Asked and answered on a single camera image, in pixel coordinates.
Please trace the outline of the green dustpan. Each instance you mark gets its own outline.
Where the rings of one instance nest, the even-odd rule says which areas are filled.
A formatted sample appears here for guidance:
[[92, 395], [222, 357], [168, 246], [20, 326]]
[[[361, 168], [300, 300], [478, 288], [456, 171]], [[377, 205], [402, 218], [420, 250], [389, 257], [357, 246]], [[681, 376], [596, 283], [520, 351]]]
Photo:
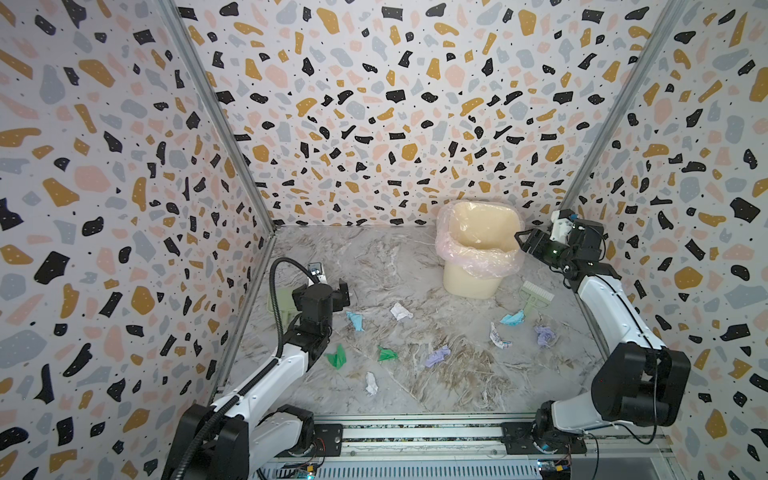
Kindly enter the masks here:
[[284, 328], [299, 314], [292, 293], [293, 289], [291, 287], [280, 287], [276, 290], [277, 305]]

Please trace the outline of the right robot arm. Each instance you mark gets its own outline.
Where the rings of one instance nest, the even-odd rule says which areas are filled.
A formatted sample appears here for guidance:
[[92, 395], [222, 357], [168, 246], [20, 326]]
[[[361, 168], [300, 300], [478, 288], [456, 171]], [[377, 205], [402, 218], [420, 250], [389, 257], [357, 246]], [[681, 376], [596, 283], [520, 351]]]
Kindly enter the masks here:
[[524, 442], [545, 454], [583, 452], [584, 437], [601, 428], [672, 426], [691, 373], [685, 353], [659, 339], [632, 307], [621, 277], [607, 263], [602, 224], [557, 211], [547, 230], [515, 233], [520, 249], [562, 276], [607, 348], [589, 390], [547, 401], [536, 412]]

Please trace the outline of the green hand brush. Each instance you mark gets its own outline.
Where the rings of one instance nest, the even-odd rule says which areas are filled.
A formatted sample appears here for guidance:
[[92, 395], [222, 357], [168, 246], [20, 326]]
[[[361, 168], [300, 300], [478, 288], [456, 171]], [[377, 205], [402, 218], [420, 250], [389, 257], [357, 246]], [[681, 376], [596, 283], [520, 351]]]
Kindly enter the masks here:
[[525, 301], [525, 305], [522, 309], [524, 319], [529, 318], [534, 310], [546, 308], [554, 299], [553, 293], [530, 281], [525, 281], [523, 283], [520, 289], [520, 295]]

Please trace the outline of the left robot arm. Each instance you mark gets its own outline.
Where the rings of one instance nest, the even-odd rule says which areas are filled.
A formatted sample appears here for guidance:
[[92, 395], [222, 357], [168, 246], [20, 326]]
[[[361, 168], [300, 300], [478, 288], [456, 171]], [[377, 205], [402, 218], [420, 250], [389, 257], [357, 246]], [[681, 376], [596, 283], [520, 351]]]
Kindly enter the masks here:
[[276, 456], [305, 454], [316, 440], [314, 414], [274, 404], [325, 354], [333, 314], [350, 305], [348, 284], [302, 286], [292, 292], [298, 309], [275, 353], [248, 379], [209, 406], [182, 415], [163, 479], [251, 479]]

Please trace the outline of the white printed scrap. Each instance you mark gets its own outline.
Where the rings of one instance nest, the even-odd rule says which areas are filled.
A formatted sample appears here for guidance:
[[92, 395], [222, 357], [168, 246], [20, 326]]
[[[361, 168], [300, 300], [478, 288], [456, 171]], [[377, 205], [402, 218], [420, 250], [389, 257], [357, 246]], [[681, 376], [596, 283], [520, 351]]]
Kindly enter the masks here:
[[494, 323], [490, 324], [489, 339], [499, 349], [507, 349], [511, 346], [511, 343], [509, 341], [505, 341], [501, 338], [496, 328], [496, 325]]

